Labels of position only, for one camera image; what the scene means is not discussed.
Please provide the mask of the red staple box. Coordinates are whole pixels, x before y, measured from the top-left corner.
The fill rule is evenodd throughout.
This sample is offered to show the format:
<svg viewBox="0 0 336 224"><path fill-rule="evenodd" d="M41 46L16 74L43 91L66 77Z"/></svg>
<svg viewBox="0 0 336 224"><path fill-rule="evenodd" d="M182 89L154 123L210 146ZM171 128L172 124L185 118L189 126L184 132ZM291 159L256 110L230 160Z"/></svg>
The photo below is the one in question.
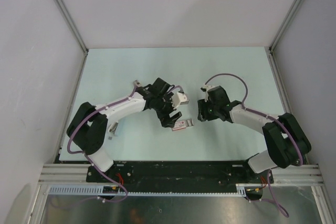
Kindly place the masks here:
<svg viewBox="0 0 336 224"><path fill-rule="evenodd" d="M177 121L173 128L172 131L179 131L179 130L184 130L188 127L192 127L194 126L194 122L192 119L186 119L186 120L181 120L181 121Z"/></svg>

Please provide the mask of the beige black small stapler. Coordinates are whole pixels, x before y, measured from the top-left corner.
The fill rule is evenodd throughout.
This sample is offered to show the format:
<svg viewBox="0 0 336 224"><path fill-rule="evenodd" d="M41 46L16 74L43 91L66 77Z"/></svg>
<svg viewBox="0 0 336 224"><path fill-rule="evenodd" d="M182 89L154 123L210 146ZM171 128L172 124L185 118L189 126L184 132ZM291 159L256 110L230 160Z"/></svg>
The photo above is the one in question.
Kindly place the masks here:
<svg viewBox="0 0 336 224"><path fill-rule="evenodd" d="M133 85L134 85L135 92L139 92L144 89L144 86L138 80L135 80L133 82Z"/></svg>

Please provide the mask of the light blue white stapler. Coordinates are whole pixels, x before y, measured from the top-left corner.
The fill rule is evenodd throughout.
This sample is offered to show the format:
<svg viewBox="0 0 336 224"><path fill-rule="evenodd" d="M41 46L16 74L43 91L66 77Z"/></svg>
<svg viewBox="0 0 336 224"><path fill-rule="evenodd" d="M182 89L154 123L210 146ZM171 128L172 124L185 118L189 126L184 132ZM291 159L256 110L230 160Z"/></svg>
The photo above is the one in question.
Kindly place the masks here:
<svg viewBox="0 0 336 224"><path fill-rule="evenodd" d="M119 122L114 122L108 128L109 138L116 136L116 130L118 128Z"/></svg>

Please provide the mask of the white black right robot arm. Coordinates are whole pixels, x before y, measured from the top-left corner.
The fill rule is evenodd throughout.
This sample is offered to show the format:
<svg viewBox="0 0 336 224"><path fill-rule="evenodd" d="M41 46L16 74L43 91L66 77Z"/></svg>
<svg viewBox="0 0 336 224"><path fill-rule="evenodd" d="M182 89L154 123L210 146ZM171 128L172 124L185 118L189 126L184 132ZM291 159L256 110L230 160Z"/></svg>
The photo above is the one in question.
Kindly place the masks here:
<svg viewBox="0 0 336 224"><path fill-rule="evenodd" d="M204 85L201 90L205 98L197 101L199 121L220 119L264 136L267 149L247 160L248 166L242 169L245 181L254 183L268 169L304 164L303 158L311 151L311 144L294 115L275 116L247 108L240 101L231 101L221 86Z"/></svg>

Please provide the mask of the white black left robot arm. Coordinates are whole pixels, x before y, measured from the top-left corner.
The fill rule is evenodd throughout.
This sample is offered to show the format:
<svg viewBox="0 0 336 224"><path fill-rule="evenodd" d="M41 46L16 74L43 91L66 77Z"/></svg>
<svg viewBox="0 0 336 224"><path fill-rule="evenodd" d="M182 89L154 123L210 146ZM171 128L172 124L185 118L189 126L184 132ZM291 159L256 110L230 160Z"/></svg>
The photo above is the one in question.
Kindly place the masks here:
<svg viewBox="0 0 336 224"><path fill-rule="evenodd" d="M77 153L85 155L103 181L110 182L116 169L105 139L113 127L126 116L154 110L161 126L172 129L182 116L177 108L187 103L188 97L181 86L170 85L161 78L146 86L135 80L132 92L124 98L100 105L85 102L79 107L66 130L67 152L74 154L71 144L75 143L79 147Z"/></svg>

